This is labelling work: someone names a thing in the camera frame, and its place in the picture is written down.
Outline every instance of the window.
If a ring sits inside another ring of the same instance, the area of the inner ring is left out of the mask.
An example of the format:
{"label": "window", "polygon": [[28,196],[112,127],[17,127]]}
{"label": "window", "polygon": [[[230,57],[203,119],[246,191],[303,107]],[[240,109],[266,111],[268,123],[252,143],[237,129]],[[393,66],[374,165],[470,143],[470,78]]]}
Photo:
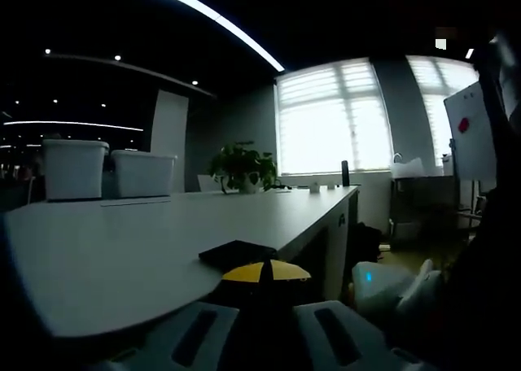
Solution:
{"label": "window", "polygon": [[368,59],[278,78],[278,169],[282,175],[389,168],[391,134]]}
{"label": "window", "polygon": [[449,141],[453,137],[444,100],[477,82],[478,73],[472,65],[457,60],[427,56],[408,56],[407,59],[427,111],[436,166],[441,167],[441,158],[450,153]]}

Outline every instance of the led strip light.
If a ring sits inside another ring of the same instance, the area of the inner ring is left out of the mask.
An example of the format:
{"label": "led strip light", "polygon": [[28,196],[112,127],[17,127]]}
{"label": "led strip light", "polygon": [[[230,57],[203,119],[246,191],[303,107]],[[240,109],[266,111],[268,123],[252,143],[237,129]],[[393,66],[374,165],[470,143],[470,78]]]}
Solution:
{"label": "led strip light", "polygon": [[128,129],[130,131],[141,131],[142,129],[135,129],[132,127],[122,127],[120,125],[109,125],[109,124],[95,124],[95,123],[81,123],[79,121],[43,121],[43,120],[27,120],[27,121],[7,121],[3,125],[14,125],[14,124],[74,124],[74,125],[89,125],[92,127],[108,127],[109,129]]}
{"label": "led strip light", "polygon": [[259,54],[262,58],[264,58],[269,64],[271,64],[275,70],[278,72],[283,72],[284,67],[275,60],[273,56],[271,56],[268,51],[262,48],[259,43],[249,37],[242,29],[237,27],[235,24],[227,20],[225,17],[214,11],[212,8],[207,7],[202,2],[198,0],[176,0],[180,3],[184,3],[185,5],[191,7],[192,9],[197,10],[199,13],[206,15],[210,20],[215,21],[223,28],[227,29],[231,33],[233,33],[236,37],[244,41],[252,50],[254,50],[257,54]]}

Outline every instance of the yellow object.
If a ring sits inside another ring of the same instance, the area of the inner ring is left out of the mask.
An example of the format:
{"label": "yellow object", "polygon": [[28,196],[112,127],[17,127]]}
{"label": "yellow object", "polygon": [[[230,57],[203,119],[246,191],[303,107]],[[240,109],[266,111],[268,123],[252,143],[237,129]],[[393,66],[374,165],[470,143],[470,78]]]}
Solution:
{"label": "yellow object", "polygon": [[[270,263],[274,273],[274,280],[306,280],[311,278],[311,275],[298,265],[277,260],[270,260]],[[264,263],[244,265],[243,267],[232,269],[222,278],[231,282],[258,283],[261,279],[263,266]]]}

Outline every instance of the green plant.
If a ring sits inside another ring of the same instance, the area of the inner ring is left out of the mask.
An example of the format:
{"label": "green plant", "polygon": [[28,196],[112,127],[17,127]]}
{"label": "green plant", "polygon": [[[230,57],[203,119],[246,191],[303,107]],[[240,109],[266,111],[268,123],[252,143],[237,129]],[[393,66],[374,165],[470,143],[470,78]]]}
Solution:
{"label": "green plant", "polygon": [[246,177],[250,178],[252,184],[261,182],[264,190],[269,190],[275,183],[277,167],[271,153],[259,154],[258,151],[249,150],[253,142],[235,142],[224,146],[218,155],[213,157],[208,172],[221,183],[224,193],[223,182],[226,177],[226,186],[230,189],[242,190]]}

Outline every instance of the plant pot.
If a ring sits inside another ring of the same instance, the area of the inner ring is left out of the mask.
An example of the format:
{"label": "plant pot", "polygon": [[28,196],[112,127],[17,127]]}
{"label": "plant pot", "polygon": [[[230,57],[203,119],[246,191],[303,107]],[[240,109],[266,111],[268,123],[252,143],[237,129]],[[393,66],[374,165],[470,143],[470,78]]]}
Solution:
{"label": "plant pot", "polygon": [[[250,179],[250,176],[252,174],[257,175],[257,183],[253,184],[252,180]],[[240,194],[256,194],[261,190],[261,179],[258,177],[259,173],[248,173],[245,177],[244,183],[239,187],[239,193]]]}

